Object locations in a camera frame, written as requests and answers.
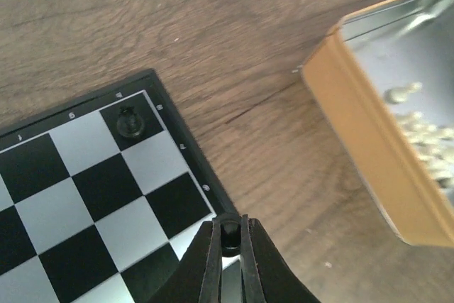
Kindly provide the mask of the black chess pawn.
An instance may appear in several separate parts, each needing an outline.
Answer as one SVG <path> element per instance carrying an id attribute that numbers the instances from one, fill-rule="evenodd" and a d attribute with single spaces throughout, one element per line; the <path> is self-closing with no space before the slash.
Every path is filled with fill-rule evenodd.
<path id="1" fill-rule="evenodd" d="M 232 258 L 240 254 L 242 217 L 224 213 L 215 218 L 220 224 L 222 256 Z"/>

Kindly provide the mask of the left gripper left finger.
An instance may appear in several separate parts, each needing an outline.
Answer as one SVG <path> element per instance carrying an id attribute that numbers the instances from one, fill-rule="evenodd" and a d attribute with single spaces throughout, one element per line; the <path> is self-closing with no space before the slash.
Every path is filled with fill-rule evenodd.
<path id="1" fill-rule="evenodd" d="M 167 282 L 151 297 L 157 303 L 221 301 L 221 228 L 205 221 Z"/>

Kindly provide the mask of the black chess rook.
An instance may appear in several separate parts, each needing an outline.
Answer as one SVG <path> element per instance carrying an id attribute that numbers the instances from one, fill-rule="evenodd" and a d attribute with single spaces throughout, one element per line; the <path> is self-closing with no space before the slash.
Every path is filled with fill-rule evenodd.
<path id="1" fill-rule="evenodd" d="M 121 106 L 116 121 L 116 129 L 124 138 L 138 139 L 145 131 L 145 121 L 135 111 L 134 106 Z"/>

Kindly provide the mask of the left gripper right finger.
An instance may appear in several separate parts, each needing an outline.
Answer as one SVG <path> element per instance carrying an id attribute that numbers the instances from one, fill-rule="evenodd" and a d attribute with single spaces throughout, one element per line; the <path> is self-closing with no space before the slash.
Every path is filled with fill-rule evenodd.
<path id="1" fill-rule="evenodd" d="M 258 219 L 241 217 L 240 266 L 243 302 L 318 302 L 291 271 Z"/>

